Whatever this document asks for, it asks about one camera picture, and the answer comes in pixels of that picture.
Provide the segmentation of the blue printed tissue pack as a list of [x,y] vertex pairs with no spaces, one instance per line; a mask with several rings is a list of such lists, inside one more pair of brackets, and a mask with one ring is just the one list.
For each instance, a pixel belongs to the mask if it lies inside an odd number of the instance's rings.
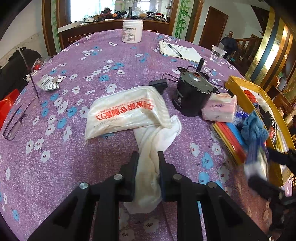
[[268,159],[268,151],[263,141],[260,139],[253,140],[248,147],[244,163],[244,173],[247,180],[256,176],[267,181],[269,174]]

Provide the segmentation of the red shopping bag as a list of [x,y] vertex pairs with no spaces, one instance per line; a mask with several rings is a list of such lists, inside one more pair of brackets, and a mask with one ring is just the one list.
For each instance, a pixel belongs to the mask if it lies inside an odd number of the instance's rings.
[[0,128],[2,128],[4,121],[19,94],[20,92],[18,91],[18,89],[14,89],[3,100],[0,101]]

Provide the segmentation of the blue plastic bag bundle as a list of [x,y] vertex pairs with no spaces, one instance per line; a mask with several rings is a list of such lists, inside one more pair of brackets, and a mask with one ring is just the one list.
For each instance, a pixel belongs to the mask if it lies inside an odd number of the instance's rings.
[[244,111],[236,111],[235,116],[234,116],[234,120],[233,123],[234,125],[239,128],[243,125],[244,120],[249,116],[249,114],[247,114]]

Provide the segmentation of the person in dark jacket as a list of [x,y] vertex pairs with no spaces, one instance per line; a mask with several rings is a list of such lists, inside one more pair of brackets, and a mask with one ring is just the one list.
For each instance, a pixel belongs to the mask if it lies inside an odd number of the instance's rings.
[[227,59],[234,51],[238,50],[237,41],[233,38],[233,32],[230,31],[229,34],[220,40],[223,45],[223,50],[225,51],[224,58]]

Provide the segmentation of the black electric motor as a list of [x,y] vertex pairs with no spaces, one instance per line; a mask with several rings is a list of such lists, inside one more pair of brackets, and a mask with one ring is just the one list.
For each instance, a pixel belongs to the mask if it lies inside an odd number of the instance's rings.
[[175,109],[184,116],[198,116],[210,96],[220,93],[218,88],[209,82],[208,75],[201,72],[204,61],[203,58],[200,59],[194,72],[178,67],[180,76],[171,100]]

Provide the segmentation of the red plastic bag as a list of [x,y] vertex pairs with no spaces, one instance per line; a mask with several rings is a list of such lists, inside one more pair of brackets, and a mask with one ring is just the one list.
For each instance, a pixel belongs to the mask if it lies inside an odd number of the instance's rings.
[[248,97],[248,99],[251,101],[251,103],[253,104],[253,106],[254,106],[255,108],[258,108],[259,104],[258,104],[258,101],[257,101],[255,95],[252,94],[252,92],[251,92],[250,90],[247,90],[247,89],[244,90],[243,92],[244,92],[245,95]]

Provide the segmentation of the white bag red text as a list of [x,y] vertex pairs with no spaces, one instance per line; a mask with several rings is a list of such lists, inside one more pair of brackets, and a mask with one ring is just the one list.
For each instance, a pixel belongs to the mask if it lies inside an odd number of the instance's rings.
[[95,100],[87,114],[84,139],[145,126],[171,128],[163,97],[153,86],[138,86]]

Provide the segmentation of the black power adapter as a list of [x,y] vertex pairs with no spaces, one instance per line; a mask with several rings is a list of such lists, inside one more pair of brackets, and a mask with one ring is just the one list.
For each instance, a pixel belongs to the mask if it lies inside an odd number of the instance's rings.
[[154,87],[158,91],[158,93],[162,95],[164,90],[168,87],[168,84],[167,80],[163,78],[155,81],[150,81],[149,86]]

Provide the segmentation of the black package white text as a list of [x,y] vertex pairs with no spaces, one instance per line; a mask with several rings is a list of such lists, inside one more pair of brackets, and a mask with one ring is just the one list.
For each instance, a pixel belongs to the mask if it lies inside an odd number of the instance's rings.
[[273,142],[273,145],[275,146],[276,140],[277,140],[277,124],[272,115],[269,111],[266,111],[263,115],[263,122],[265,124],[265,127],[267,128],[267,131],[269,133],[269,137],[271,141]]

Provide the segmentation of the black bag on chair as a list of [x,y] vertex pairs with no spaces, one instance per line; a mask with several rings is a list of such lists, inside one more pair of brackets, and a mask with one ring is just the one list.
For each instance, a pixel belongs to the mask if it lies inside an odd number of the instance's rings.
[[[41,58],[41,55],[37,51],[26,47],[22,47],[20,50],[30,69],[33,67],[35,61]],[[1,67],[0,99],[3,100],[15,89],[21,92],[27,85],[27,82],[23,79],[27,74],[28,70],[25,62],[19,51],[16,50],[9,58],[8,63]]]

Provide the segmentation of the purple floral tablecloth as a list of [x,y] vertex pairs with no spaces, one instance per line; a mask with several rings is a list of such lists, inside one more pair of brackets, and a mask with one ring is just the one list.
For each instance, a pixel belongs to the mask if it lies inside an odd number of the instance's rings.
[[[1,215],[20,240],[81,182],[99,183],[126,163],[137,142],[131,130],[84,140],[92,103],[108,94],[147,85],[191,61],[159,53],[159,40],[185,47],[192,43],[145,31],[142,41],[126,44],[121,30],[88,35],[47,63],[34,80],[64,75],[55,92],[40,91],[38,104],[22,120],[12,141],[1,139]],[[269,231],[269,202],[248,188],[243,167],[234,166],[211,124],[180,115],[182,131],[165,151],[166,161],[195,182],[214,181],[264,231]]]

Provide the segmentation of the white plastic jar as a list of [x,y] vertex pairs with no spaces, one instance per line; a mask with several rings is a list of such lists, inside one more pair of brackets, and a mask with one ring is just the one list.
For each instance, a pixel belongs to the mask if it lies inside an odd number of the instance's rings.
[[139,43],[142,40],[143,20],[124,20],[122,25],[122,41]]

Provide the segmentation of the pink tissue pack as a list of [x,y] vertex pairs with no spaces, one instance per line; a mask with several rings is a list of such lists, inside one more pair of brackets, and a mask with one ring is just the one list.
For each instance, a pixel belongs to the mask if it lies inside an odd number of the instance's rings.
[[231,123],[234,120],[236,106],[236,95],[212,93],[206,105],[202,108],[202,118],[207,121]]

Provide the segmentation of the silver pill blister pack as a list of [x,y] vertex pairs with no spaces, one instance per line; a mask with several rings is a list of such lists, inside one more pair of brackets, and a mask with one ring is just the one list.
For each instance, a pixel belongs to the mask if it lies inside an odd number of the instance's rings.
[[66,76],[57,75],[55,77],[51,77],[49,75],[44,75],[41,80],[37,82],[37,86],[44,91],[51,91],[59,89],[59,83],[61,83]]

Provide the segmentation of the blue knitted gloves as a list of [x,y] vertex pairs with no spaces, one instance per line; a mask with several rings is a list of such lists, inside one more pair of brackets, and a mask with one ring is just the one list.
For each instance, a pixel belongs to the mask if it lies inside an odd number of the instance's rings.
[[260,140],[265,143],[269,133],[264,127],[264,123],[258,116],[257,111],[253,110],[243,121],[241,135],[245,143],[249,146],[251,143]]

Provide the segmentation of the white cloth towel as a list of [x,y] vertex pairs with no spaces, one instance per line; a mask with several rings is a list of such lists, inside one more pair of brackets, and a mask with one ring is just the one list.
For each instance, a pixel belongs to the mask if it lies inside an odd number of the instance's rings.
[[158,152],[166,151],[182,131],[182,124],[177,115],[173,115],[170,122],[171,128],[148,126],[133,130],[139,159],[133,201],[124,203],[130,214],[150,213],[162,200]]

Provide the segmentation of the clear plastic cup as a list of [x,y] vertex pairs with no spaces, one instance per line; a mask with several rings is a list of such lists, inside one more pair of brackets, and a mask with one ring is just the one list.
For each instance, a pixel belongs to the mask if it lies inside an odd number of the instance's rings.
[[211,50],[210,60],[216,63],[220,63],[225,54],[226,54],[226,51],[213,45]]

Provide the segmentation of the black pen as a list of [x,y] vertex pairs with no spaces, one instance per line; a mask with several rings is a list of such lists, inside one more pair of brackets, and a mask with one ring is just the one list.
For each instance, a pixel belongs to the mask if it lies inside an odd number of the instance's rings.
[[182,57],[182,54],[178,50],[176,50],[171,44],[168,43],[168,47],[172,49],[179,57]]

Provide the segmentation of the purple frame eyeglasses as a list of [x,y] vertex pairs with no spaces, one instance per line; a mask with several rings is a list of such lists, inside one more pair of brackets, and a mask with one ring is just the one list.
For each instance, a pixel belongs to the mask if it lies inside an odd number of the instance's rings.
[[[22,53],[22,50],[19,48],[18,49],[18,52],[20,53],[20,56],[22,57],[24,63],[25,63],[25,66],[27,68],[27,72],[28,72],[28,75],[31,79],[31,84],[32,84],[32,87],[33,87],[33,90],[34,90],[34,93],[35,93],[35,97],[30,101],[30,103],[27,105],[27,107],[23,110],[22,113],[19,112],[20,110],[20,106],[18,107],[18,109],[14,112],[14,114],[11,116],[11,119],[9,120],[9,122],[7,123],[5,129],[4,129],[4,132],[3,132],[3,138],[8,140],[8,141],[12,141],[16,134],[18,133],[18,131],[20,130],[21,126],[22,126],[22,121],[25,117],[27,117],[32,111],[33,109],[36,107],[37,103],[39,102],[39,99],[40,99],[40,95],[37,91],[37,88],[36,88],[36,84],[34,83],[34,80],[32,78],[32,75],[31,75],[31,71],[29,69],[29,65],[25,59],[25,56],[23,55]],[[9,128],[9,126],[11,125],[11,122],[12,120],[14,119],[15,115],[16,114],[21,114],[19,116],[19,118],[16,120],[16,122],[13,124],[13,126],[11,128]]]

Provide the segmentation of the brown wooden door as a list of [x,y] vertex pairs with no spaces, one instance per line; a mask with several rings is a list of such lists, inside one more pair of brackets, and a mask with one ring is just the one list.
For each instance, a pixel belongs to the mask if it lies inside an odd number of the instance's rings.
[[228,15],[210,6],[205,25],[201,34],[199,46],[211,50],[212,46],[219,46],[227,24]]

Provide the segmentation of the white paper notebook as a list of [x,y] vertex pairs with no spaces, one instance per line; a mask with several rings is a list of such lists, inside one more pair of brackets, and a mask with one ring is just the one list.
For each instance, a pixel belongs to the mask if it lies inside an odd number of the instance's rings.
[[168,42],[166,41],[159,41],[159,52],[170,57],[177,57],[196,63],[199,63],[201,60],[200,54],[194,48],[187,48],[175,44],[171,45],[182,54],[182,57],[179,57],[172,49],[170,49],[168,47]]

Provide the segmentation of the yellow rimmed cardboard box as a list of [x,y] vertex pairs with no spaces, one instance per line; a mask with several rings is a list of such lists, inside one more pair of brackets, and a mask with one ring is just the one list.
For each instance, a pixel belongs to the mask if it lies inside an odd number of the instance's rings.
[[[267,93],[258,85],[235,76],[229,76],[225,87],[237,97],[238,105],[248,114],[256,111],[264,122],[264,127],[270,132],[266,145],[282,153],[294,150],[295,145],[287,125],[278,108]],[[256,108],[246,95],[245,90],[250,91],[259,103]]]

